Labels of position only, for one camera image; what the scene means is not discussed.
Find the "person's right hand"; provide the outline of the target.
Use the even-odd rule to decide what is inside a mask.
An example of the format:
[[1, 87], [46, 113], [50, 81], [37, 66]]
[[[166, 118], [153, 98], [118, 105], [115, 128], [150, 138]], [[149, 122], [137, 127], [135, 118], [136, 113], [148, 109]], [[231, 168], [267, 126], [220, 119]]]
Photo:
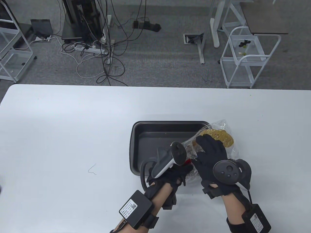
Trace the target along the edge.
[[192, 159], [191, 162], [202, 179], [203, 192], [213, 199], [240, 191], [237, 185], [223, 184], [213, 174], [214, 165], [219, 161], [228, 159], [223, 143], [213, 139], [208, 134], [197, 136], [196, 143], [201, 146], [203, 152], [198, 152], [197, 158]]

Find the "person's left hand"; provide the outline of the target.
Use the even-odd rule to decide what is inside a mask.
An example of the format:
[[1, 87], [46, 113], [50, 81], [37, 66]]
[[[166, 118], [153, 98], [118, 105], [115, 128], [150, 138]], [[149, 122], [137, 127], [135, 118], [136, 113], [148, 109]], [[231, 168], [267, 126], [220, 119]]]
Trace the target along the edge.
[[172, 192], [162, 205], [164, 210], [172, 209], [173, 205], [176, 205], [177, 198], [176, 192], [180, 185], [186, 185], [186, 176], [193, 170], [193, 165], [186, 164], [186, 165], [176, 165], [174, 164], [172, 168], [167, 169], [160, 177], [153, 178], [151, 174], [147, 178], [147, 183], [149, 187], [145, 190], [144, 195], [149, 199], [152, 200], [156, 194], [160, 192], [160, 189], [166, 184], [170, 184], [172, 187]]

